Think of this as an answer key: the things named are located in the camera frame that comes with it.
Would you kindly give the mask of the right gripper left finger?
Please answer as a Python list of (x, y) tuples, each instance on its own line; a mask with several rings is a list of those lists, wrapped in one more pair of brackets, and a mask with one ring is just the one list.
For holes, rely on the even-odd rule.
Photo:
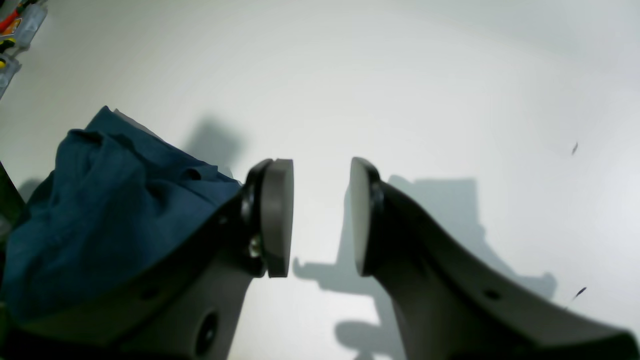
[(294, 162), (265, 159), (190, 239), (121, 287), (12, 323), (3, 360), (224, 360), (254, 278), (290, 269)]

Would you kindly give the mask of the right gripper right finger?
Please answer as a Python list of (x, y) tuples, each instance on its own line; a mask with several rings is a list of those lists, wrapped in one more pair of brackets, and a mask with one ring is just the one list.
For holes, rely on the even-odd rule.
[(637, 360), (633, 333), (494, 271), (368, 160), (350, 162), (355, 266), (390, 296), (409, 360)]

